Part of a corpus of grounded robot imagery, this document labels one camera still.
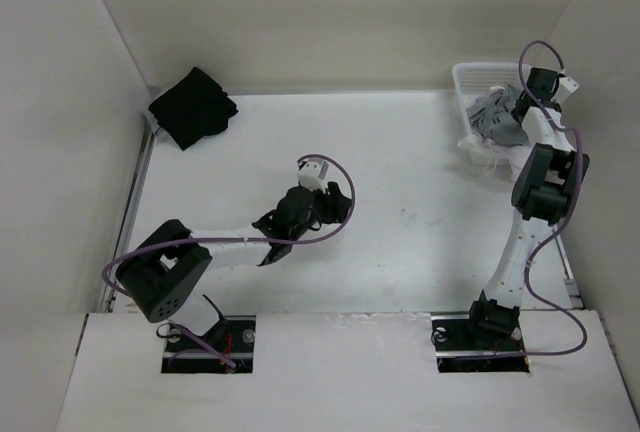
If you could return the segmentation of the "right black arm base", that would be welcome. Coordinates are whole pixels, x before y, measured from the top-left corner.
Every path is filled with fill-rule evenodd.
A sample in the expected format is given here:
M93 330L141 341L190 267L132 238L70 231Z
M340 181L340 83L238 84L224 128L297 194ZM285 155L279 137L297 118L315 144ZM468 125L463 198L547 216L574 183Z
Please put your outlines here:
M503 338L484 338L468 331L466 316L436 316L431 342L440 373L528 373L526 357L494 358L521 353L524 341L519 327Z

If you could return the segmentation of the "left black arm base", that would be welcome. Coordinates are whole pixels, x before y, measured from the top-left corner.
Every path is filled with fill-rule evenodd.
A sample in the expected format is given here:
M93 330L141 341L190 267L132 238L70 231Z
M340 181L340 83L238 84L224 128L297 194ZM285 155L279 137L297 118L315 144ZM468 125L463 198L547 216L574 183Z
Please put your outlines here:
M212 312L215 322L199 339L235 363L230 367L215 354L185 336L171 323L156 328L156 337L164 341L161 372L163 374L251 374L254 368L256 340L255 316L227 316L202 294L205 312Z

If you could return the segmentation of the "grey tank top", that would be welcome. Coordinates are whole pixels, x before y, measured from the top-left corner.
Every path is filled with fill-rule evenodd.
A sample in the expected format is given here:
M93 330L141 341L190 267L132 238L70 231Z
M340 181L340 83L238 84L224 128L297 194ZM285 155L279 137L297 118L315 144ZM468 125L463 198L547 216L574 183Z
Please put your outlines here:
M466 109L472 130L497 146L527 146L529 137L512 116L521 93L513 85L491 87Z

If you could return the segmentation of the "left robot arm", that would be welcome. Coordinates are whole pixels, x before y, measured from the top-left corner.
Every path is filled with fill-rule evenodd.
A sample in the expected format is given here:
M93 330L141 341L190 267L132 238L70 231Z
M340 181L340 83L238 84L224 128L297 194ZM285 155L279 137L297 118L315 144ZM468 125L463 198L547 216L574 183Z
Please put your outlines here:
M354 199L336 182L310 190L289 189L276 208L250 226L220 234L221 241L200 244L181 221L171 219L157 228L141 247L168 242L124 260L116 279L151 323L171 321L187 328L190 338L206 351L224 339L223 314L197 290L205 272L235 266L269 266L293 249L309 231L323 225L343 225L351 217Z

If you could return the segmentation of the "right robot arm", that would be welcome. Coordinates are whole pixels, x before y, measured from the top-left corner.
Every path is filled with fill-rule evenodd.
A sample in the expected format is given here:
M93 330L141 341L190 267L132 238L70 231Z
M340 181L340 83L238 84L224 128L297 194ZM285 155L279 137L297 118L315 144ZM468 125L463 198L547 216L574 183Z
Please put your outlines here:
M517 125L530 123L534 140L512 190L510 235L495 272L472 303L463 332L476 349L492 349L502 356L498 347L514 341L523 294L528 293L579 326L581 341L561 352L566 355L586 345L586 329L567 309L536 293L530 273L536 256L571 218L589 157L582 151L579 133L561 125L562 99L558 95L575 90L564 72L534 67L519 78L522 93L510 115Z

